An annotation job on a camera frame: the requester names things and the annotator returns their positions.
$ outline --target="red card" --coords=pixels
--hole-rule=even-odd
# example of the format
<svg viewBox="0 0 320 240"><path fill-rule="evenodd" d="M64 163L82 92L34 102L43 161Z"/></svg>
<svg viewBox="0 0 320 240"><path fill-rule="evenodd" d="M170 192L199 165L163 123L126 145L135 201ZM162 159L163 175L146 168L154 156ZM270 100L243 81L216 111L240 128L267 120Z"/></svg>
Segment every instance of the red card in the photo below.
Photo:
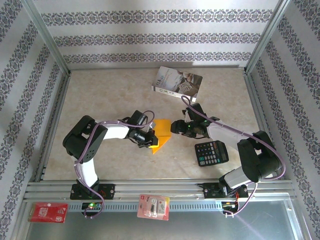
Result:
<svg viewBox="0 0 320 240"><path fill-rule="evenodd" d="M64 223L67 210L67 203L37 202L32 205L28 221L39 223Z"/></svg>

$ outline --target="wall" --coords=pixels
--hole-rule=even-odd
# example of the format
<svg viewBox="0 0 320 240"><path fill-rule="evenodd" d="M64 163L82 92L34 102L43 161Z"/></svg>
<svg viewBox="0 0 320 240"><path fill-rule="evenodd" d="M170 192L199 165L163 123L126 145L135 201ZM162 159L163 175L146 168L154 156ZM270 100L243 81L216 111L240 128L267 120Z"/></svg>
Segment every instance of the wall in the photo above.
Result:
<svg viewBox="0 0 320 240"><path fill-rule="evenodd" d="M34 1L72 70L179 63L244 67L277 2Z"/></svg>
<svg viewBox="0 0 320 240"><path fill-rule="evenodd" d="M0 239L36 173L62 71L18 0L0 0Z"/></svg>
<svg viewBox="0 0 320 240"><path fill-rule="evenodd" d="M313 239L320 239L319 30L320 0L293 0L251 73Z"/></svg>

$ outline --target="floor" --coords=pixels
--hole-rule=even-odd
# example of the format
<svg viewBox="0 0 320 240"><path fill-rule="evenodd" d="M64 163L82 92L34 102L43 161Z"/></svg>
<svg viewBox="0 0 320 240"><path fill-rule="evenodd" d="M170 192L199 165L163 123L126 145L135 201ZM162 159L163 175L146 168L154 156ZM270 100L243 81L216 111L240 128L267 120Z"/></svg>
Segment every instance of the floor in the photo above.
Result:
<svg viewBox="0 0 320 240"><path fill-rule="evenodd" d="M209 116L253 133L258 131L246 84L240 68L180 68L203 76L197 102ZM62 142L83 117L97 121L130 117L135 110L152 110L156 119L183 119L181 99L151 90L158 68L78 70L71 74L61 117L45 171L45 180L74 180L74 165ZM238 152L228 147L229 162L199 167L194 145L208 139L172 134L154 155L128 139L102 142L94 157L101 180L219 178L240 166Z"/></svg>

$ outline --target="yellow object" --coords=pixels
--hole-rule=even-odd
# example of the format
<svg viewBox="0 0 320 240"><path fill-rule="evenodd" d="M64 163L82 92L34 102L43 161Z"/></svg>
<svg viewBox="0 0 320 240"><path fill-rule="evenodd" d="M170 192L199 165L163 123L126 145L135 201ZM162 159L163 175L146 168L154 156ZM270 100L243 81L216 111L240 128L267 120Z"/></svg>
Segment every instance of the yellow object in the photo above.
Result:
<svg viewBox="0 0 320 240"><path fill-rule="evenodd" d="M150 146L150 148L152 148L152 154L155 154L171 138L171 121L170 119L155 119L153 122L158 145Z"/></svg>

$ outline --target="beige floor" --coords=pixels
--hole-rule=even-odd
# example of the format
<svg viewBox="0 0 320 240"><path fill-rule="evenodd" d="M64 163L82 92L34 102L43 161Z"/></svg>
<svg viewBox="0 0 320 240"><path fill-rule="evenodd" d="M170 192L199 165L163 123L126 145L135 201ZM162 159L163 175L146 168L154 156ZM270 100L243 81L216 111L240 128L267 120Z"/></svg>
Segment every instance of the beige floor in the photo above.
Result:
<svg viewBox="0 0 320 240"><path fill-rule="evenodd" d="M203 76L197 102L208 116L220 118L238 129L258 130L242 70L237 68L181 68ZM130 117L135 110L152 110L158 119L183 119L181 99L151 91L158 69L110 69L73 71L57 132L44 175L45 180L74 180L73 162L62 142L84 115L96 120ZM199 167L195 140L172 134L155 154L128 139L102 142L94 158L101 180L219 178L240 166L238 152L228 147L229 162Z"/></svg>

